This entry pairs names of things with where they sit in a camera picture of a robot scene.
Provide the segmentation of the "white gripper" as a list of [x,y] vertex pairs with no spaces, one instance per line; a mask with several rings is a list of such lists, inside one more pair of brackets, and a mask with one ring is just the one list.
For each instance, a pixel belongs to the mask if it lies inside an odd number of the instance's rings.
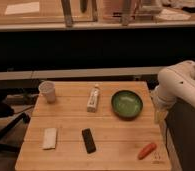
[[157,95],[152,97],[153,104],[155,107],[154,120],[156,124],[161,124],[168,114],[166,103],[161,100]]

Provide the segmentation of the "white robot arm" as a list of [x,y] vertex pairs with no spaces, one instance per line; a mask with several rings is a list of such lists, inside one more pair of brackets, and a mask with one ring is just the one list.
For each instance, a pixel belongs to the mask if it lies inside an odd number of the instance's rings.
[[157,76],[158,85],[151,93],[155,107],[154,120],[162,122],[168,110],[178,98],[195,108],[195,62],[186,60],[161,69]]

